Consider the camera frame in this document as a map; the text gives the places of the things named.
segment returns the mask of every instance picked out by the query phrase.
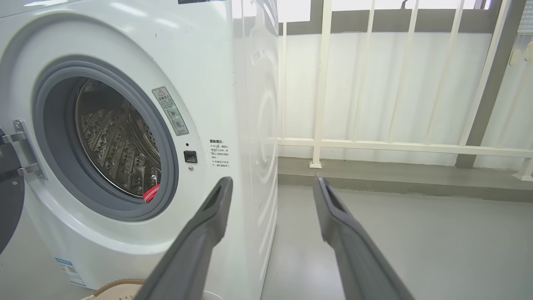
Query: warning sticker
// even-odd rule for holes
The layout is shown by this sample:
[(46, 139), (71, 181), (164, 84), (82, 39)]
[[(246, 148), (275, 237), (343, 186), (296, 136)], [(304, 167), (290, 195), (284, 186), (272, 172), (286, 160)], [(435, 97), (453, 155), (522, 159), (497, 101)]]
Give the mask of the warning sticker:
[(211, 148), (211, 162), (214, 167), (229, 168), (230, 167), (230, 151), (229, 147), (224, 144), (221, 139), (210, 139), (209, 145)]
[(181, 117), (180, 111), (176, 107), (176, 103), (168, 93), (166, 87), (162, 86), (152, 90), (154, 96), (156, 96), (157, 101), (161, 104), (161, 107), (165, 110), (168, 120), (174, 128), (174, 132), (177, 136), (186, 135), (189, 133), (183, 118)]
[(83, 282), (82, 278), (79, 276), (78, 272), (76, 271), (71, 262), (57, 257), (55, 258), (55, 260), (57, 260), (70, 282), (86, 287), (85, 283)]

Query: gray baseboard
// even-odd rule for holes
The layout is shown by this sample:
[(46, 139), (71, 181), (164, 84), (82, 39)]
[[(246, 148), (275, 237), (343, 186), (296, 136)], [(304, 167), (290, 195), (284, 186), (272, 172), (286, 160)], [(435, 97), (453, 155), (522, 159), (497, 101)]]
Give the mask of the gray baseboard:
[(312, 186), (320, 176), (343, 190), (533, 203), (533, 182), (512, 177), (510, 170), (341, 160), (321, 160), (322, 169), (310, 169), (309, 161), (280, 157), (278, 183)]

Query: gray floor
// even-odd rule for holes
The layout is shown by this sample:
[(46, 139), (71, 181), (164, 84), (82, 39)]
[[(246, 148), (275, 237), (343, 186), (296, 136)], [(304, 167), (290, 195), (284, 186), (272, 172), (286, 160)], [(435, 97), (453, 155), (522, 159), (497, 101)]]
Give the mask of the gray floor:
[(321, 163), (322, 169), (311, 169), (309, 159), (280, 157), (278, 183), (313, 186), (319, 176), (334, 188), (353, 191), (533, 203), (533, 182), (518, 180), (512, 170), (343, 160)]
[[(339, 191), (417, 300), (531, 299), (533, 204)], [(311, 188), (279, 187), (278, 227), (262, 300), (343, 299)], [(0, 255), (11, 300), (77, 300), (26, 213)]]

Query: barcode sticker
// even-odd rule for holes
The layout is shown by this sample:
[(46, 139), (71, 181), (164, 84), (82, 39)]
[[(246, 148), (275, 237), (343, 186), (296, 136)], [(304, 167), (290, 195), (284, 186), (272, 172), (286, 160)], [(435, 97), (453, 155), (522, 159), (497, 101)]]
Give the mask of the barcode sticker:
[(83, 282), (82, 278), (79, 276), (78, 272), (76, 271), (76, 268), (72, 265), (71, 262), (68, 260), (64, 260), (61, 258), (55, 258), (55, 260), (59, 263), (61, 268), (63, 269), (63, 272), (67, 276), (68, 280), (76, 285), (84, 286), (86, 287), (85, 283)]

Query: washing machine side panel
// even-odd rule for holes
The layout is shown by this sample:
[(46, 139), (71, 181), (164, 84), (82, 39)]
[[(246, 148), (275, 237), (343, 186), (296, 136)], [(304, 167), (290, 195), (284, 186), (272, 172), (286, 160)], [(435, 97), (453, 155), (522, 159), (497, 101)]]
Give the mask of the washing machine side panel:
[[(240, 0), (231, 3), (233, 14), (240, 11)], [(254, 277), (256, 275), (251, 249), (256, 238), (251, 236), (250, 225), (252, 215), (249, 203), (252, 199), (250, 149), (248, 139), (248, 115), (246, 109), (246, 78), (244, 67), (244, 48), (242, 37), (242, 18), (233, 19), (232, 43), (230, 44), (231, 59), (228, 60), (233, 70), (232, 109), (234, 113), (236, 143), (238, 148), (233, 159), (239, 162), (239, 183), (234, 185), (230, 216), (226, 234), (215, 247), (209, 265), (209, 273), (205, 290), (213, 292), (223, 299), (260, 299), (254, 293)]]
[(275, 1), (232, 1), (237, 106), (243, 174), (250, 186), (244, 201), (251, 298), (261, 297), (277, 222), (278, 45)]

